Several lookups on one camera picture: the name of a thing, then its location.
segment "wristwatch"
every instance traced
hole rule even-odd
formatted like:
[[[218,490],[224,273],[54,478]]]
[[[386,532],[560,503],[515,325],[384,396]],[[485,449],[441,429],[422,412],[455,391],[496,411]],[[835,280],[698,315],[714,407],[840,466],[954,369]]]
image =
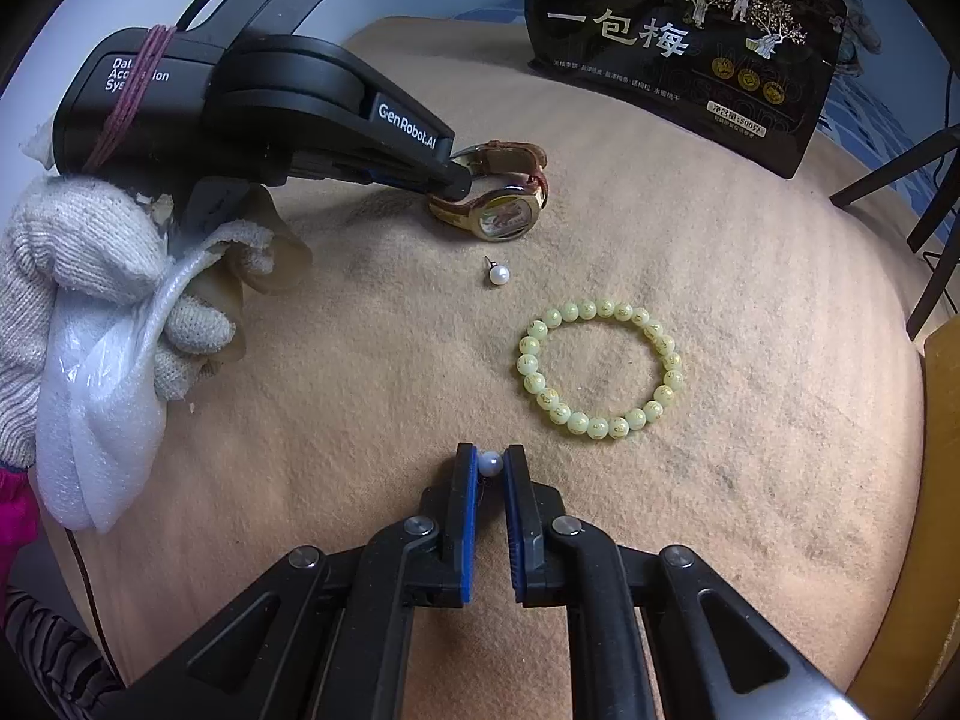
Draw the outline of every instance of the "wristwatch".
[[[519,175],[526,176],[526,180],[463,200],[429,194],[428,207],[439,220],[491,242],[512,241],[536,224],[550,194],[544,176],[546,152],[542,148],[535,143],[489,141],[458,151],[450,160],[466,167],[473,178]]]

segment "watch face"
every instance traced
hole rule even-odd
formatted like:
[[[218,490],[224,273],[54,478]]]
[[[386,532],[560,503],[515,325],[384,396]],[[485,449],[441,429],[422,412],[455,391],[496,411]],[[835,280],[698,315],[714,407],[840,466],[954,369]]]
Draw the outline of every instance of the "watch face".
[[[535,221],[524,196],[504,194],[479,209],[477,224],[488,238],[504,240],[522,235]]]

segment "gold emblem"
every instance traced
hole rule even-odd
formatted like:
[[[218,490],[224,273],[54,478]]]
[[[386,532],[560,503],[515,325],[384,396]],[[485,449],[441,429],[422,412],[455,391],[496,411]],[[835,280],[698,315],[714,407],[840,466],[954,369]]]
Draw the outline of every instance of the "gold emblem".
[[[748,92],[755,92],[760,89],[760,76],[750,68],[744,68],[736,74],[736,81]]]
[[[726,56],[719,56],[717,59],[714,59],[712,63],[710,63],[710,69],[712,69],[714,76],[717,76],[719,79],[733,78],[733,61],[729,60]]]
[[[767,98],[767,103],[780,105],[784,101],[784,87],[776,81],[767,81],[763,84],[763,96]]]

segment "chair leg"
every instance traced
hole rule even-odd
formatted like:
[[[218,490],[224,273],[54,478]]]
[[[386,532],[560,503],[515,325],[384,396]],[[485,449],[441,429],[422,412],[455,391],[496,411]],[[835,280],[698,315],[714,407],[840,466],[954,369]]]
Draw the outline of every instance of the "chair leg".
[[[958,262],[960,262],[960,223],[954,221],[952,228],[950,228],[949,237],[947,237],[944,253],[940,255],[940,261],[937,263],[933,275],[930,276],[920,300],[917,301],[913,314],[910,314],[910,319],[906,320],[906,334],[910,337],[910,341],[917,338],[923,323],[928,320],[933,307],[940,299],[940,295],[947,288],[947,282],[949,282],[953,269],[957,267]]]
[[[870,194],[871,191],[882,189],[898,178],[918,170],[948,151],[953,151],[958,145],[960,145],[960,124],[954,124],[953,127],[933,133],[929,138],[920,141],[909,151],[904,151],[886,165],[878,167],[872,173],[863,176],[861,180],[854,181],[850,186],[832,194],[830,201],[837,208],[846,208],[854,200]]]
[[[926,239],[933,235],[940,226],[940,222],[947,218],[947,213],[960,197],[960,151],[953,155],[953,161],[947,168],[947,174],[940,184],[937,194],[930,200],[917,225],[907,236],[906,242],[910,250],[916,254]]]

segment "beige blanket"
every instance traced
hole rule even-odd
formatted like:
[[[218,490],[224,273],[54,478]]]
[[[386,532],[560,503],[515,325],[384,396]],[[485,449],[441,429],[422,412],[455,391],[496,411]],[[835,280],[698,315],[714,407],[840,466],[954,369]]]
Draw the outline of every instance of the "beige blanket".
[[[620,543],[691,545],[846,685],[918,488],[923,383],[904,319],[928,271],[902,241],[901,201],[887,191],[834,209],[827,195],[863,169],[820,136],[785,181],[534,76],[517,26],[390,19],[349,47],[458,145],[544,146],[549,205],[525,239],[485,245],[405,191],[275,191],[313,271],[291,295],[250,297],[246,359],[171,408],[152,479],[114,530],[79,536],[125,677],[292,546],[346,549],[414,512],[466,440],[523,443],[534,477]],[[507,286],[485,283],[484,255],[510,266]],[[514,369],[531,319],[600,295],[659,317],[688,372],[666,418],[624,442],[556,428]],[[658,375],[637,333],[608,322],[551,334],[541,359],[588,413],[642,403]],[[569,712],[563,613],[514,604],[496,495],[484,506],[474,602],[416,614],[405,716],[555,720]]]

